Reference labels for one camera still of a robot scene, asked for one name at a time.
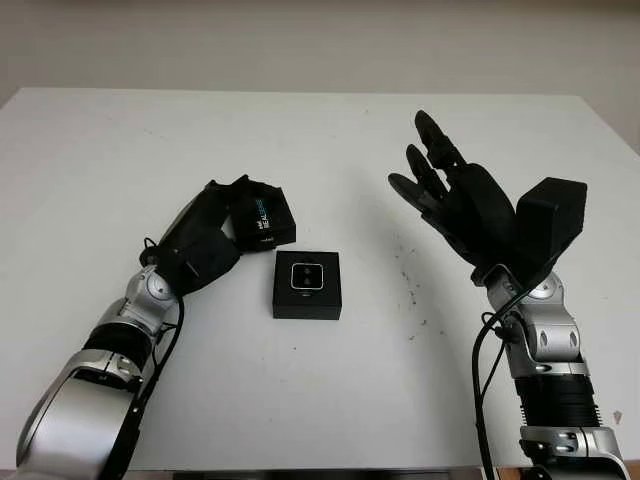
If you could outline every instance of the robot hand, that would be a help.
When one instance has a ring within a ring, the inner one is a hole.
[[[476,427],[486,478],[494,479],[482,409],[488,381],[481,388],[478,359],[484,338],[500,323],[494,331],[503,346],[494,370],[506,346],[527,422],[520,429],[520,445],[535,465],[528,477],[628,480],[615,435],[601,426],[579,331],[564,308],[563,285],[551,271],[582,231],[587,186],[546,178],[520,198],[514,211],[491,175],[465,162],[429,115],[418,112],[415,124],[431,165],[410,145],[407,158],[417,183],[397,173],[389,175],[389,182],[475,267],[471,278],[487,288],[496,310],[472,351]],[[444,172],[449,188],[437,170]]]
[[[15,478],[108,480],[124,475],[147,401],[184,320],[182,297],[228,272],[239,251],[221,231],[232,185],[209,183],[158,244],[146,239],[142,270],[131,277],[27,419]],[[178,307],[177,323],[165,322]],[[168,346],[163,338],[170,335]],[[160,360],[156,355],[163,352]]]
[[[540,283],[582,231],[587,186],[546,178],[520,199],[516,212],[489,172],[467,163],[429,115],[419,111],[415,125],[431,166],[409,145],[407,159],[417,183],[392,173],[391,186],[475,267],[476,285],[486,285],[498,266],[522,288]]]

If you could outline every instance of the black cable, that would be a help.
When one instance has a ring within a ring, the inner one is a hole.
[[[473,350],[471,352],[471,376],[473,379],[473,400],[475,404],[476,411],[476,430],[478,431],[478,444],[480,447],[480,457],[482,458],[482,468],[484,469],[484,473],[486,476],[486,480],[495,480],[495,476],[493,475],[493,463],[491,461],[491,452],[489,450],[489,441],[487,439],[487,429],[484,423],[484,412],[482,411],[482,390],[480,388],[480,372],[479,372],[479,359],[480,359],[480,348],[482,347],[482,342],[484,342],[485,337],[491,331],[491,328],[498,322],[502,321],[502,319],[511,311],[513,307],[515,307],[520,300],[526,297],[529,292],[533,290],[525,290],[518,295],[514,296],[505,303],[496,313],[494,313],[491,318],[485,323],[478,336],[476,337],[475,342],[473,343]]]
[[[144,392],[142,392],[142,394],[140,395],[140,404],[143,407],[146,405],[147,401],[151,397],[151,394],[153,393],[153,390],[156,387],[156,383],[158,383],[158,379],[160,378],[160,374],[162,373],[164,366],[167,364],[167,361],[171,356],[171,352],[173,352],[173,349],[176,346],[183,324],[184,324],[184,300],[182,300],[181,297],[178,297],[178,321],[176,322],[175,327],[169,327],[164,331],[164,333],[166,333],[166,331],[168,330],[174,331],[173,336],[171,337],[171,340],[169,342],[169,345],[167,346],[167,350],[162,356],[162,360],[160,360],[159,362],[157,362],[155,358],[155,349],[154,351],[152,351],[152,354],[151,354],[154,362],[154,369],[153,369],[153,374],[151,374],[151,377],[149,378],[149,383],[147,383],[147,386],[144,389]]]
[[[500,345],[500,350],[498,351],[498,355],[496,355],[496,359],[493,362],[493,366],[491,367],[491,371],[489,372],[489,376],[484,382],[484,387],[482,387],[482,393],[480,394],[480,402],[484,404],[484,397],[487,394],[487,390],[489,389],[489,385],[491,385],[491,380],[493,380],[493,376],[498,369],[498,365],[500,364],[500,359],[502,358],[502,354],[504,353],[504,349],[507,346],[507,342],[502,341],[502,345]]]

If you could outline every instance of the white tabletop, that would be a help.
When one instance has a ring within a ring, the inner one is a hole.
[[[418,108],[512,200],[545,176],[588,183],[584,232],[556,272],[603,419],[640,458],[640,163],[579,98],[25,89],[0,111],[0,468],[143,237],[211,178],[243,173],[283,187],[298,226],[284,248],[340,252],[342,316],[273,319],[275,255],[243,257],[187,298],[131,467],[478,464],[470,353],[485,293],[387,184],[409,172]],[[526,464],[505,365],[487,420],[496,463]]]

